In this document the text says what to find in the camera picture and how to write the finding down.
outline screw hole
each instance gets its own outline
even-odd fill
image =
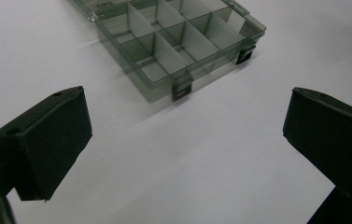
[[[15,133],[18,133],[20,131],[20,129],[16,128],[16,129],[11,129],[9,131],[7,131],[7,135],[13,135]]]

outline white table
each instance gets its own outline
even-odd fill
[[[253,58],[149,104],[66,0],[0,0],[0,127],[84,86],[93,138],[29,223],[306,223],[333,184],[282,136],[291,90],[352,105],[352,0],[240,0],[268,27]]]

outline clear plastic storage box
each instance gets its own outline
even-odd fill
[[[74,0],[149,102],[249,59],[266,27],[233,0]]]

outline white surface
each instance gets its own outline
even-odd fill
[[[85,88],[94,137],[20,224],[306,223],[333,184],[282,136],[295,86],[352,105],[352,0],[243,0],[267,27],[254,57],[172,104],[148,104],[63,0],[0,0],[0,127]]]

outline plastic organizer box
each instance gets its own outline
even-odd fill
[[[248,60],[266,27],[233,0],[73,0],[149,102]]]

